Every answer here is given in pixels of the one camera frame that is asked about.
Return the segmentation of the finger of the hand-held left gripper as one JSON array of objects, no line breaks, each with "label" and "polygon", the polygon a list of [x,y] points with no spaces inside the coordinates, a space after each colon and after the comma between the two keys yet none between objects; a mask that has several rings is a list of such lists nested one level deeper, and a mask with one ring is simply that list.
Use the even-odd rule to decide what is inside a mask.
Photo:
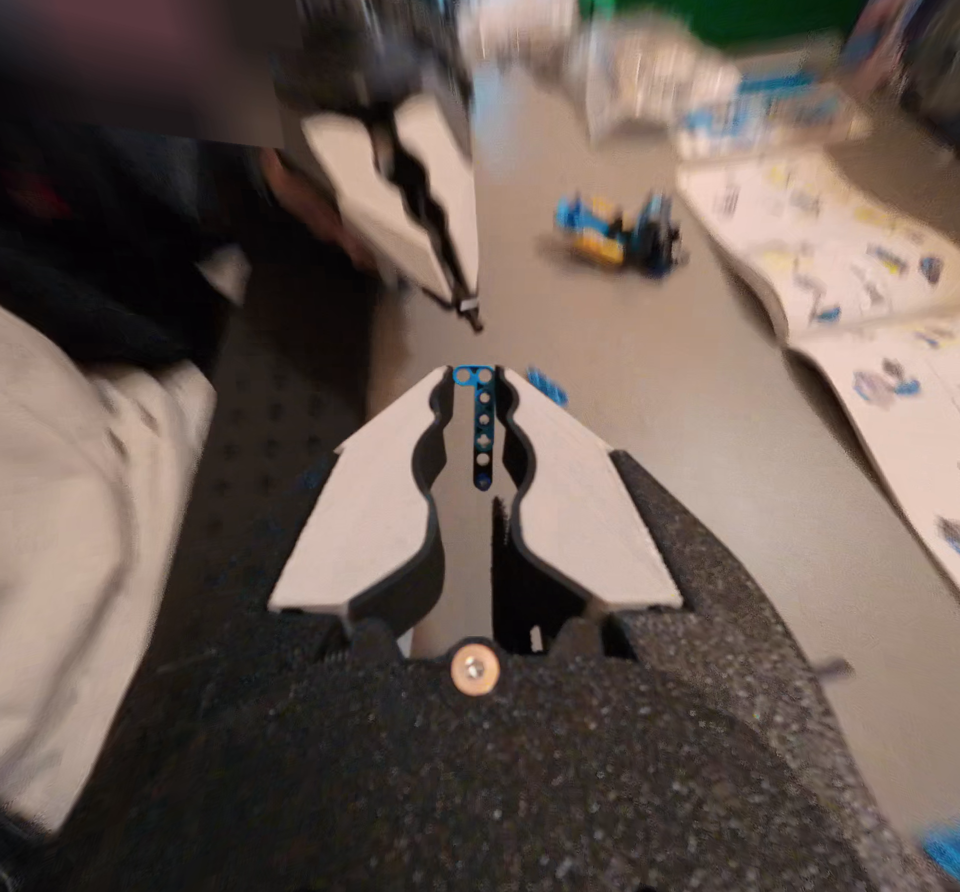
[{"label": "finger of the hand-held left gripper", "polygon": [[399,141],[423,167],[431,197],[446,217],[445,232],[467,294],[478,294],[479,239],[474,165],[438,100],[418,94],[395,112]]},{"label": "finger of the hand-held left gripper", "polygon": [[300,128],[345,221],[403,277],[453,306],[450,275],[430,234],[408,212],[400,188],[381,174],[365,124],[320,112],[303,118]]}]

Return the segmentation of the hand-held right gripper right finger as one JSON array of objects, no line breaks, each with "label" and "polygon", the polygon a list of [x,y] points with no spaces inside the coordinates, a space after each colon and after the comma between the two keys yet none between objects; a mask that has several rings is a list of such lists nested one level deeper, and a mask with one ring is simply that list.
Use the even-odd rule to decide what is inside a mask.
[{"label": "hand-held right gripper right finger", "polygon": [[491,630],[515,655],[552,646],[568,621],[684,608],[615,450],[520,374],[498,366],[502,464],[514,486],[495,527]]}]

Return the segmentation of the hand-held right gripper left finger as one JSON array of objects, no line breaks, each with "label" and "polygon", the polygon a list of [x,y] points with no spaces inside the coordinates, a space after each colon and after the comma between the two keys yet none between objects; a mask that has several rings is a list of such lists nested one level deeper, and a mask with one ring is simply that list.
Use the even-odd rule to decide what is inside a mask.
[{"label": "hand-held right gripper left finger", "polygon": [[273,613],[366,620],[405,638],[439,601],[446,558],[431,488],[447,464],[450,366],[345,440],[268,599]]}]

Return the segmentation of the blue L-shaped brick beam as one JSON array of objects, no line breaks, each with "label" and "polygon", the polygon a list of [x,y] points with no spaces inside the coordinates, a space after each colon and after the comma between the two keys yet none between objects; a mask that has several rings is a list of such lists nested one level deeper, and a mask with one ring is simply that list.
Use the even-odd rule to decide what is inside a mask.
[{"label": "blue L-shaped brick beam", "polygon": [[525,371],[525,379],[536,391],[546,396],[555,405],[564,409],[570,406],[568,392],[541,369],[528,366]]},{"label": "blue L-shaped brick beam", "polygon": [[475,489],[486,493],[494,479],[497,424],[496,369],[489,365],[457,365],[453,381],[471,391],[471,467]]}]

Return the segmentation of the person's left forearm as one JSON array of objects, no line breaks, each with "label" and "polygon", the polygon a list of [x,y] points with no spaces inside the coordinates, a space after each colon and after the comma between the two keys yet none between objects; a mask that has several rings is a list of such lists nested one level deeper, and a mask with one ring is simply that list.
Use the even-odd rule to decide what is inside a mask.
[{"label": "person's left forearm", "polygon": [[231,304],[201,264],[232,246],[266,258],[306,236],[256,153],[3,115],[2,308],[80,365],[209,371]]}]

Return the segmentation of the grey desk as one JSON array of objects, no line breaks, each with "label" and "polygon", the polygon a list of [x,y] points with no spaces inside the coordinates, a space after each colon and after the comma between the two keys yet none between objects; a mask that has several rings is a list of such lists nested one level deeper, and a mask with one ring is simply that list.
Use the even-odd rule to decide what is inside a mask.
[{"label": "grey desk", "polygon": [[382,293],[374,413],[431,369],[534,366],[574,415],[642,464],[721,539],[818,667],[884,814],[920,838],[958,820],[958,593],[882,491],[821,377],[778,347],[766,313],[681,206],[686,265],[662,283],[607,274],[552,245],[581,190],[634,211],[674,183],[657,135],[591,148],[557,90],[478,70],[473,118],[485,330],[419,294]]}]

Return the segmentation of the black perforated panel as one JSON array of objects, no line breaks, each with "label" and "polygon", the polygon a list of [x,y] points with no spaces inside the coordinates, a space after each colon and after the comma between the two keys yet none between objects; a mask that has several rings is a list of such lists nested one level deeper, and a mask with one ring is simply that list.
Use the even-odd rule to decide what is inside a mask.
[{"label": "black perforated panel", "polygon": [[342,253],[258,262],[213,368],[217,404],[150,656],[160,676],[233,666],[266,638],[268,599],[366,416],[373,278]]}]

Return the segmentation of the blue yellow toy vehicle assembly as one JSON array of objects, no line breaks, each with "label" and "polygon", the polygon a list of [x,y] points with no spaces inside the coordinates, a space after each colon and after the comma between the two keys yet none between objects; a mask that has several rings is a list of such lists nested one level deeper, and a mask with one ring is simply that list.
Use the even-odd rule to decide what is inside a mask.
[{"label": "blue yellow toy vehicle assembly", "polygon": [[633,219],[623,210],[577,193],[561,199],[554,224],[571,251],[600,267],[661,279],[688,261],[673,198],[653,190]]}]

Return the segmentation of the clear plastic bag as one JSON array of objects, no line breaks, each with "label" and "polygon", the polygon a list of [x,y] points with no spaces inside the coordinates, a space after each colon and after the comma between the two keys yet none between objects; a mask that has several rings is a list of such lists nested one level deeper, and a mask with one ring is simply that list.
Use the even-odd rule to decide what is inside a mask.
[{"label": "clear plastic bag", "polygon": [[597,145],[625,128],[674,128],[691,111],[729,101],[742,70],[683,22],[647,11],[584,23],[562,81]]}]

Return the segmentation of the white shirt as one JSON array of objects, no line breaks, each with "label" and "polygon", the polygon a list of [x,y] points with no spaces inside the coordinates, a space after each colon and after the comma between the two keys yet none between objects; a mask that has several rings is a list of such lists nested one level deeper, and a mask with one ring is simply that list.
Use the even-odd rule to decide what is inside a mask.
[{"label": "white shirt", "polygon": [[1,320],[2,812],[53,834],[149,646],[215,391]]}]

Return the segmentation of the blue sticker sheet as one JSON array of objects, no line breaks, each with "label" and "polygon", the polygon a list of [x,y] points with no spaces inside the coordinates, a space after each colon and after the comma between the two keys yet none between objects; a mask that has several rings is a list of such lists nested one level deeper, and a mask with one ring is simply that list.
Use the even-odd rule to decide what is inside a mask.
[{"label": "blue sticker sheet", "polygon": [[700,163],[860,141],[872,132],[868,114],[839,85],[796,71],[744,80],[729,100],[686,113],[669,136],[681,161]]}]

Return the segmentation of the open instruction booklet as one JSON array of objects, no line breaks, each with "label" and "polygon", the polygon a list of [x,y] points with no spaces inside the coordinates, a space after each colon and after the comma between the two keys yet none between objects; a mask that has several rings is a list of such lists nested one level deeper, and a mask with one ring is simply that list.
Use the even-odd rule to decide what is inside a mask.
[{"label": "open instruction booklet", "polygon": [[958,246],[873,201],[822,150],[682,164],[677,190],[958,586]]}]

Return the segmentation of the pile of small brick pieces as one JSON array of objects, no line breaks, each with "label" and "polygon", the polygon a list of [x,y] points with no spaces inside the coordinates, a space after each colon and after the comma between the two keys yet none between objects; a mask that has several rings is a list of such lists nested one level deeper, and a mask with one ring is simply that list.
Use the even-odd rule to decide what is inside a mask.
[{"label": "pile of small brick pieces", "polygon": [[959,822],[937,826],[926,832],[921,849],[955,886],[959,885]]}]

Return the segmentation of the dark denim garment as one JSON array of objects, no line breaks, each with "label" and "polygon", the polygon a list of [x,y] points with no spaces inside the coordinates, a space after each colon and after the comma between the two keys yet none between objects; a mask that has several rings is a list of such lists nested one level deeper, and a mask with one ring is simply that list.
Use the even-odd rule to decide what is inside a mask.
[{"label": "dark denim garment", "polygon": [[33,837],[1,811],[1,890],[23,891],[34,854]]}]

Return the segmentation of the dark blue toy kit box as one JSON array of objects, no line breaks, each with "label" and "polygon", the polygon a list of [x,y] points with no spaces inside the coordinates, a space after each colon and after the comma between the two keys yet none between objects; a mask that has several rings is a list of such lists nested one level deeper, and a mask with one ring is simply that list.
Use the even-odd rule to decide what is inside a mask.
[{"label": "dark blue toy kit box", "polygon": [[909,28],[924,1],[865,2],[839,60],[842,84],[853,95],[866,98],[896,78]]}]

